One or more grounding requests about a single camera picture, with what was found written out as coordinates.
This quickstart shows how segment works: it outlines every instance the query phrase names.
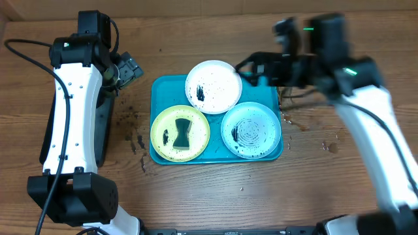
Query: yellow plate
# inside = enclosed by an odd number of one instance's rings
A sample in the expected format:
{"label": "yellow plate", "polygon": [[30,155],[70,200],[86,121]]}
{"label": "yellow plate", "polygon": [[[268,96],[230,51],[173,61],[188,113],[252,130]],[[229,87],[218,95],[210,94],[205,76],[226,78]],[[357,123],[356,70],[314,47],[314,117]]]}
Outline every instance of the yellow plate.
{"label": "yellow plate", "polygon": [[[179,118],[191,121],[188,150],[178,150],[172,147],[178,135],[176,119]],[[151,127],[152,146],[160,156],[172,162],[185,162],[196,158],[208,145],[209,138],[208,120],[196,108],[187,105],[176,105],[162,111]]]}

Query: green light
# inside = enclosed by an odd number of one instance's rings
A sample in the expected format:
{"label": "green light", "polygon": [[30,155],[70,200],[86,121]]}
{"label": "green light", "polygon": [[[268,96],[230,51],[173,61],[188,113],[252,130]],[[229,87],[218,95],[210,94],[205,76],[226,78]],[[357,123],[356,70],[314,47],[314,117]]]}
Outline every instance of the green light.
{"label": "green light", "polygon": [[351,69],[349,69],[349,68],[344,68],[344,71],[345,71],[346,73],[348,73],[348,74],[352,75],[352,76],[357,75],[357,72],[356,72],[356,71],[351,70]]}

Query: blue tray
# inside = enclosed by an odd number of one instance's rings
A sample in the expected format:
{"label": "blue tray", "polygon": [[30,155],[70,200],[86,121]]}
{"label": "blue tray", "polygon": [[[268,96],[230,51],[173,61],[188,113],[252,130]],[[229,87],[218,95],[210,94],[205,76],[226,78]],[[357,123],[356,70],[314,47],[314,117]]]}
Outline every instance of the blue tray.
{"label": "blue tray", "polygon": [[[184,86],[187,75],[168,75],[158,78],[151,89],[151,125],[163,110],[174,105],[184,104],[190,105],[185,95]],[[242,102],[258,102],[269,107],[280,120],[279,102],[275,87],[261,85],[252,87],[246,81],[242,81],[242,94],[238,101]],[[204,163],[245,163],[252,161],[271,161],[277,159],[283,151],[283,136],[280,138],[279,144],[275,150],[266,157],[260,159],[243,159],[236,156],[225,146],[221,137],[221,123],[223,114],[204,114],[208,119],[210,126],[210,139],[208,146],[197,158],[184,162],[174,163],[162,158],[153,148],[150,142],[151,158],[161,165],[190,165]]]}

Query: sponge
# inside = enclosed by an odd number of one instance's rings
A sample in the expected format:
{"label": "sponge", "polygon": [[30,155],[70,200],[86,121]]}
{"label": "sponge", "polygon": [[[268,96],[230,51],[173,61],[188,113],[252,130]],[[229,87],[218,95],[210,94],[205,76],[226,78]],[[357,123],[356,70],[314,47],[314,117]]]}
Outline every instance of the sponge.
{"label": "sponge", "polygon": [[188,150],[189,146],[189,131],[192,122],[185,118],[176,119],[176,127],[178,131],[177,138],[175,139],[172,147],[178,150]]}

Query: wooden table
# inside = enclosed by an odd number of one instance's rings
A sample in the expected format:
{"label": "wooden table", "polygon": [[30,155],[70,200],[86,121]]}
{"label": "wooden table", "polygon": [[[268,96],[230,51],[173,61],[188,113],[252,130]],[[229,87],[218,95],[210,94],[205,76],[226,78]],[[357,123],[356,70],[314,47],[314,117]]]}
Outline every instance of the wooden table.
{"label": "wooden table", "polygon": [[[100,175],[117,183],[126,211],[149,228],[216,229],[314,225],[335,215],[376,209],[374,188],[357,148],[331,108],[289,112],[287,118],[298,125],[282,118],[285,150],[273,162],[160,166],[148,153],[150,91],[156,78],[187,74],[207,59],[236,64],[252,52],[278,52],[271,26],[284,17],[298,16],[302,27],[302,20],[313,15],[116,19],[120,52],[129,51],[145,72],[117,99],[107,159],[99,169]],[[349,12],[346,17],[354,54],[370,55],[377,61],[393,96],[398,122],[412,152],[417,153],[418,12]],[[76,21],[11,22],[4,39],[51,43],[74,33],[76,26]],[[49,65],[47,48],[14,46]],[[53,94],[50,75],[1,48],[2,233],[35,230],[40,208],[27,195],[26,182],[28,176],[42,171],[39,152]],[[136,154],[125,140],[135,129],[145,145],[142,148],[134,135]],[[327,146],[335,143],[338,153],[324,151],[324,141]],[[42,232],[53,234],[55,229],[62,234],[76,232],[46,219]]]}

